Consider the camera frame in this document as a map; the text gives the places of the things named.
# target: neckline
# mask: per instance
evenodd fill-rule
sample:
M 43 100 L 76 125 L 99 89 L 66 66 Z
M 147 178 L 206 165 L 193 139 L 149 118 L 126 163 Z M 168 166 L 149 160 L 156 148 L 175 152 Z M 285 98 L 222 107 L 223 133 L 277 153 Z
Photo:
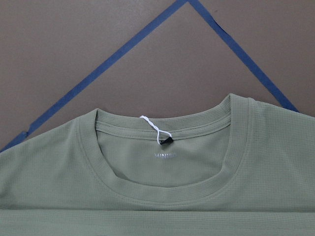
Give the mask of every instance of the neckline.
M 210 134 L 229 125 L 230 135 L 222 168 L 216 175 L 192 184 L 161 187 L 144 185 L 115 175 L 98 145 L 96 130 L 130 138 L 157 140 L 157 131 L 143 118 L 112 114 L 95 108 L 78 119 L 78 141 L 88 165 L 103 184 L 121 197 L 141 202 L 174 204 L 210 197 L 230 182 L 246 152 L 250 140 L 253 99 L 229 93 L 220 104 L 203 112 L 171 118 L 149 118 L 159 129 L 178 139 Z

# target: blue painter's tape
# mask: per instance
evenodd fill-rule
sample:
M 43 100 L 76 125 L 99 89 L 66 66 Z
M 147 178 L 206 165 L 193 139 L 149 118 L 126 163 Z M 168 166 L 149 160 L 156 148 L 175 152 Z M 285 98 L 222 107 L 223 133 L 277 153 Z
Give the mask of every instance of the blue painter's tape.
M 156 27 L 162 24 L 168 17 L 170 17 L 174 12 L 176 12 L 186 2 L 187 0 L 177 0 L 172 5 L 170 5 L 166 10 L 164 10 L 161 14 L 159 14 L 154 20 L 152 20 L 148 25 L 146 25 L 139 33 L 137 33 L 132 39 L 130 39 L 119 50 L 117 50 L 111 57 L 109 57 L 100 66 L 98 66 L 90 75 L 84 78 L 73 89 L 71 89 L 65 96 L 63 96 L 52 107 L 50 107 L 39 118 L 37 118 L 32 124 L 30 124 L 30 128 L 28 132 L 23 131 L 21 133 L 23 135 L 19 134 L 10 143 L 8 143 L 2 150 L 0 150 L 0 152 L 22 142 L 28 135 L 30 135 L 38 127 L 40 127 L 44 122 L 46 122 L 50 117 L 52 117 L 58 110 L 60 110 L 65 104 L 67 104 L 71 99 L 73 99 L 78 93 L 80 93 L 83 89 L 85 89 L 90 83 L 92 83 L 111 65 L 113 65 L 116 61 L 118 61 L 123 55 L 125 55 L 135 45 L 137 45 L 143 38 L 145 38 L 149 33 L 151 33 Z
M 232 49 L 232 51 L 241 59 L 248 69 L 259 79 L 259 81 L 271 92 L 271 94 L 286 109 L 299 112 L 296 107 L 285 97 L 285 95 L 276 87 L 276 85 L 264 74 L 264 72 L 255 64 L 255 62 L 246 54 L 246 52 L 226 33 L 214 20 L 207 9 L 198 0 L 188 0 L 193 8 L 203 17 L 203 19 L 212 27 L 220 38 Z
M 259 81 L 273 94 L 273 96 L 279 101 L 279 103 L 286 109 L 290 109 L 298 112 L 298 110 L 290 103 L 290 101 L 282 94 L 282 92 L 272 83 L 272 81 L 261 71 L 261 69 L 253 62 L 253 60 L 244 52 L 244 50 L 228 35 L 213 19 L 210 13 L 198 0 L 177 0 L 170 5 L 165 11 L 158 15 L 153 21 L 145 26 L 139 33 L 137 33 L 131 40 L 123 45 L 118 51 L 116 51 L 111 57 L 97 67 L 90 75 L 84 78 L 79 84 L 77 84 L 72 90 L 70 90 L 65 96 L 57 101 L 52 107 L 45 111 L 39 118 L 37 118 L 32 124 L 28 132 L 21 132 L 11 142 L 9 142 L 0 152 L 19 144 L 28 135 L 34 132 L 50 117 L 52 117 L 58 110 L 60 110 L 65 104 L 73 99 L 78 93 L 85 89 L 90 83 L 92 83 L 97 77 L 99 77 L 104 71 L 112 66 L 117 60 L 137 45 L 143 38 L 151 33 L 156 27 L 176 12 L 186 2 L 189 2 L 194 9 L 204 18 L 204 20 L 213 28 L 213 30 L 222 38 L 222 40 L 232 49 L 232 51 L 242 60 L 242 62 L 249 68 L 249 70 L 259 79 Z

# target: gray surface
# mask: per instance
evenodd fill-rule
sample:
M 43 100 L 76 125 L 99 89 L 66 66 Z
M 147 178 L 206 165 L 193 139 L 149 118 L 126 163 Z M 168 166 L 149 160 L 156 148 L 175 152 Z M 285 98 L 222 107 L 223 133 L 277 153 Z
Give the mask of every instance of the gray surface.
M 174 1 L 0 1 L 0 149 Z M 315 117 L 315 1 L 201 0 L 299 112 Z M 281 106 L 186 3 L 25 140 L 98 107 L 184 116 L 228 93 Z

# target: t-shirt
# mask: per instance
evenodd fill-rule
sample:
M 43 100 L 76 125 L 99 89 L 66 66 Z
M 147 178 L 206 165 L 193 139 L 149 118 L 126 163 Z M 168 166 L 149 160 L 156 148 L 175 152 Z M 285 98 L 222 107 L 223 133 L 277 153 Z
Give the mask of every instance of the t-shirt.
M 230 93 L 149 119 L 96 108 L 1 152 L 0 236 L 315 235 L 314 117 Z

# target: black tag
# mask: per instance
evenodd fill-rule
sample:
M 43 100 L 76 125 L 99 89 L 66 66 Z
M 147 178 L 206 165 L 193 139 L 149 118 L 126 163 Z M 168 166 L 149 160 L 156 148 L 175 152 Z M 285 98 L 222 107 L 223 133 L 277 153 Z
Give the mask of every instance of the black tag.
M 172 137 L 168 137 L 167 139 L 160 141 L 160 144 L 170 144 L 172 143 L 174 140 L 172 139 Z

